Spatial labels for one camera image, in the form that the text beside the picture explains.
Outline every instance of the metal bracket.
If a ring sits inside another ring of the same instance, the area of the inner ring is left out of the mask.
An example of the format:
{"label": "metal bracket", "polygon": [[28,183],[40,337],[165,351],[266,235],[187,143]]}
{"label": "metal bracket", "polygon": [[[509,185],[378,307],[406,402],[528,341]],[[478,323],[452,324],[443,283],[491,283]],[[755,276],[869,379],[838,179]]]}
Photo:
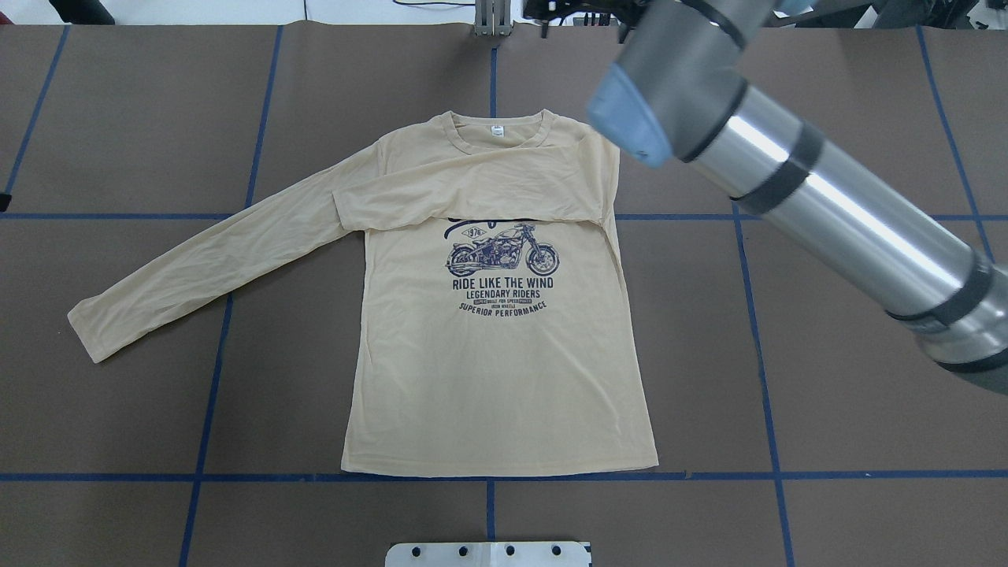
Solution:
{"label": "metal bracket", "polygon": [[511,35],[511,0],[476,0],[477,35]]}
{"label": "metal bracket", "polygon": [[385,567],[591,567],[585,542],[396,544]]}

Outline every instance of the blue robot arm cap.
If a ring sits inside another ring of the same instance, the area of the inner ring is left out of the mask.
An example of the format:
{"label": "blue robot arm cap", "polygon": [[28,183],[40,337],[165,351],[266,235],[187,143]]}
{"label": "blue robot arm cap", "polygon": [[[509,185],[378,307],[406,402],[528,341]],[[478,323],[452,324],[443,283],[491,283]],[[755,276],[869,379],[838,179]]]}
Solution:
{"label": "blue robot arm cap", "polygon": [[588,121],[599,133],[649,167],[658,167],[672,156],[664,129],[618,64],[610,66],[592,97]]}

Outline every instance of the shirt hem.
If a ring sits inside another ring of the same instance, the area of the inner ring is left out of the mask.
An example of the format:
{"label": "shirt hem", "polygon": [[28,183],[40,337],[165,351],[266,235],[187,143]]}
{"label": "shirt hem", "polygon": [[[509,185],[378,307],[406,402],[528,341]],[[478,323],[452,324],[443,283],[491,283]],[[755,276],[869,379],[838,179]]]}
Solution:
{"label": "shirt hem", "polygon": [[555,463],[536,463],[513,466],[483,465],[459,463],[433,463],[422,461],[407,461],[398,459],[345,459],[340,468],[346,472],[363,472],[385,476],[407,476],[422,478],[451,478],[466,476],[569,476],[593,472],[617,472],[639,470],[658,466],[656,456],[628,457],[623,459],[559,461]]}

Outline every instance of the motorcycle wheel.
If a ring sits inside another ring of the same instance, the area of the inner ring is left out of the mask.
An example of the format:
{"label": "motorcycle wheel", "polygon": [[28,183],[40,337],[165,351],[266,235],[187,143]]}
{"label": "motorcycle wheel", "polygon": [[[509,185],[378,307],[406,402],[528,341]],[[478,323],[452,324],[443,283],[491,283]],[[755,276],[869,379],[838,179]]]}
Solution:
{"label": "motorcycle wheel", "polygon": [[457,264],[472,261],[469,257],[476,248],[470,246],[469,244],[462,244],[452,250],[452,253],[448,257],[448,270],[452,272],[452,275],[456,277],[465,277],[467,275],[472,275],[476,273],[476,268],[474,267],[461,267]]}
{"label": "motorcycle wheel", "polygon": [[535,253],[535,248],[529,250],[525,262],[536,275],[549,275],[559,267],[560,257],[549,244],[539,244],[539,252]]}

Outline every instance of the metal cylinder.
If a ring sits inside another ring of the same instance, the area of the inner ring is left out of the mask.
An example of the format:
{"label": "metal cylinder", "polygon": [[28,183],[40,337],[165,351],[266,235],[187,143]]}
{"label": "metal cylinder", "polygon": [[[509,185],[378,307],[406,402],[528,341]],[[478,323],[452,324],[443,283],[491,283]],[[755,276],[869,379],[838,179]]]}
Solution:
{"label": "metal cylinder", "polygon": [[809,124],[750,87],[694,164],[902,321],[939,365],[1008,393],[1008,274]]}
{"label": "metal cylinder", "polygon": [[[750,87],[696,163],[744,197],[787,161],[801,127]],[[897,315],[940,305],[973,265],[968,245],[829,140],[804,182],[763,217]]]}

